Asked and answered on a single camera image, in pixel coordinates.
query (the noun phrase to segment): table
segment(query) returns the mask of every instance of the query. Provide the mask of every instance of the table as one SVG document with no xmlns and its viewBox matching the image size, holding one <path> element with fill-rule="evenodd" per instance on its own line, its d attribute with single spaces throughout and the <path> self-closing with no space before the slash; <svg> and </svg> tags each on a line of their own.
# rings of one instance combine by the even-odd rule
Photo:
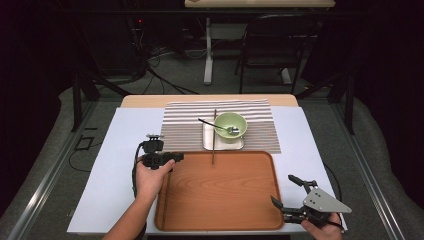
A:
<svg viewBox="0 0 424 240">
<path fill-rule="evenodd" d="M 335 5 L 334 0 L 185 0 L 187 8 L 331 8 Z M 243 36 L 246 24 L 232 24 L 223 27 L 218 26 L 219 31 L 212 32 L 210 18 L 206 18 L 206 66 L 204 84 L 212 83 L 212 38 L 223 39 L 222 35 L 228 35 L 225 39 L 240 39 Z M 283 72 L 283 81 L 289 83 L 288 72 Z"/>
<path fill-rule="evenodd" d="M 135 149 L 141 141 L 146 140 L 146 134 L 160 131 L 167 103 L 258 99 L 268 100 L 279 133 L 282 153 L 272 154 L 272 157 L 284 204 L 297 208 L 302 206 L 302 200 L 306 197 L 303 188 L 288 180 L 289 174 L 316 180 L 320 188 L 334 196 L 306 117 L 293 95 L 130 95 L 117 108 L 68 233 L 104 234 L 131 204 L 134 199 L 131 170 Z M 304 232 L 300 225 L 289 223 L 277 231 L 161 232 L 154 225 L 156 204 L 155 201 L 149 213 L 146 234 L 258 235 Z"/>
</svg>

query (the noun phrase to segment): striped placemat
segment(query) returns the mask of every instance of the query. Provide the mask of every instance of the striped placemat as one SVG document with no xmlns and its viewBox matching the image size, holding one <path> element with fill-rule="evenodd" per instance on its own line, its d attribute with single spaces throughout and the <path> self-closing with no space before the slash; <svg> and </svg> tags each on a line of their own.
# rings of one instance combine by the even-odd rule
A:
<svg viewBox="0 0 424 240">
<path fill-rule="evenodd" d="M 281 153 L 274 119 L 268 100 L 227 100 L 170 102 L 165 107 L 161 134 L 164 151 L 202 151 L 203 123 L 198 118 L 213 119 L 224 112 L 235 112 L 246 118 L 247 131 L 241 150 Z"/>
</svg>

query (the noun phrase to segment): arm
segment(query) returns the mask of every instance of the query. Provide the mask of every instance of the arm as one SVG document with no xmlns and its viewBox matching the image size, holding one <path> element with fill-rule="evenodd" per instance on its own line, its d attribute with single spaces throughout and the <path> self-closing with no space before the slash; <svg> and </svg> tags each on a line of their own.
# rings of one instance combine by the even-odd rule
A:
<svg viewBox="0 0 424 240">
<path fill-rule="evenodd" d="M 328 219 L 331 222 L 340 224 L 340 217 L 337 213 L 332 213 Z M 317 228 L 308 220 L 303 220 L 302 227 L 308 231 L 316 240 L 342 240 L 342 232 L 339 227 L 327 224 L 324 227 Z"/>
<path fill-rule="evenodd" d="M 157 170 L 137 164 L 137 196 L 118 222 L 103 239 L 135 239 L 146 223 L 153 201 L 162 186 L 163 177 L 174 167 L 170 160 Z"/>
</svg>

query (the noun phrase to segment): wooden tray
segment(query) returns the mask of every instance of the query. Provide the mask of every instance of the wooden tray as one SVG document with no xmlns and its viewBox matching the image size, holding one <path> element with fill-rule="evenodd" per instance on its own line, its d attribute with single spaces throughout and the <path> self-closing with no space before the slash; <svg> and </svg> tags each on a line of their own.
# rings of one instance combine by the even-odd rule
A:
<svg viewBox="0 0 424 240">
<path fill-rule="evenodd" d="M 262 151 L 185 152 L 164 179 L 155 225 L 162 231 L 277 230 L 284 224 L 272 156 Z"/>
</svg>

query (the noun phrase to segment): bowl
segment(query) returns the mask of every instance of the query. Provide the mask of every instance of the bowl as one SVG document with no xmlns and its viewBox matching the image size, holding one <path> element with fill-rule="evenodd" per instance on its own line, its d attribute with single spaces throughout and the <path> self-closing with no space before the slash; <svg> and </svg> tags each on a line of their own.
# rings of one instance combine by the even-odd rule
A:
<svg viewBox="0 0 424 240">
<path fill-rule="evenodd" d="M 215 132 L 221 137 L 224 142 L 231 143 L 237 141 L 237 139 L 241 138 L 247 130 L 247 122 L 246 119 L 238 114 L 233 112 L 226 112 L 218 115 L 215 118 L 215 125 L 228 128 L 228 127 L 236 127 L 240 130 L 239 134 L 230 134 L 225 129 L 214 127 Z"/>
</svg>

